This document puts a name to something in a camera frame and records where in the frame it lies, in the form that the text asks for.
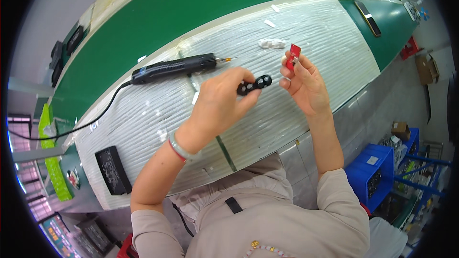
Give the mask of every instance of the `woman's right hand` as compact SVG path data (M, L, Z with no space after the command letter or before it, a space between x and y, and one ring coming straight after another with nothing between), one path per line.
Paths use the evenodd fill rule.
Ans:
M294 71L290 71L285 66L287 58L290 57L290 51L285 52L285 56L280 68L280 73L284 78L280 79L279 86L290 93L307 119L331 113L328 92L317 67L301 54L298 63L294 66Z

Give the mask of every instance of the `red circuit board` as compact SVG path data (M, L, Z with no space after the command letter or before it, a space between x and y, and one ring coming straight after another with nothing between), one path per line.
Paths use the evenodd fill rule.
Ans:
M295 44L290 46L290 57L287 59L287 68L293 71L293 65L300 58L301 48Z

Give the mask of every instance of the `black strap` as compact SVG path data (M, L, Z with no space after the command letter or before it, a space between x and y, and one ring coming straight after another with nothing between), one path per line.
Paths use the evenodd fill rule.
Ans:
M193 235L193 232L188 228L188 226L186 225L186 222L185 222L185 219L183 218L183 215L182 213L180 212L179 208L177 207L177 205L175 205L175 203L172 203L172 207L177 210L177 212L179 213L180 215L180 218L182 219L182 222L183 222L183 226L185 226L185 229L186 229L186 232L188 232L188 234L190 234L191 237L194 237Z
M226 204L228 204L229 209L231 209L231 211L234 214L242 211L242 208L240 207L239 203L237 203L235 198L230 197L227 200L225 200L225 202L226 202Z

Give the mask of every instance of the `white foam mat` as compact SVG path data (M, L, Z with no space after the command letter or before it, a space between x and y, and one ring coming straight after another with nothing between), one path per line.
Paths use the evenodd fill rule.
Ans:
M199 87L208 78L227 68L241 65L255 74L273 78L263 89L257 105L221 139L236 166L242 169L275 152L308 130L303 113L290 95L278 86L280 58L290 43L302 47L320 70L330 95L330 105L337 110L380 71L359 29L337 0L301 0L231 20L182 41L151 62L215 52L217 57L238 57L222 68L193 74ZM275 24L270 27L264 23ZM285 39L288 47L263 49L262 38ZM110 100L106 95L85 120L95 118ZM99 126L75 134L75 143L89 182L104 209L129 205L130 196L111 196L102 179L94 153L116 146L131 184L152 154L177 129L192 111L194 90L186 76L170 78L145 86L123 89L112 107L99 120ZM169 195L201 186L231 174L224 154L214 140L203 150L203 158L187 163L179 173Z

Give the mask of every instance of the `red stand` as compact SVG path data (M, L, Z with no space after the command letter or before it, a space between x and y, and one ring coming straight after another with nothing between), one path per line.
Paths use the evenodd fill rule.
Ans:
M118 251L118 255L116 255L117 258L139 258L139 255L137 252L134 250L134 247L132 246L132 233L126 237L126 239L123 242L123 246L121 249Z
M402 56L402 60L408 59L411 55L416 54L419 51L418 43L413 36L410 37L408 43L405 45L405 48L402 49L400 52L400 56Z

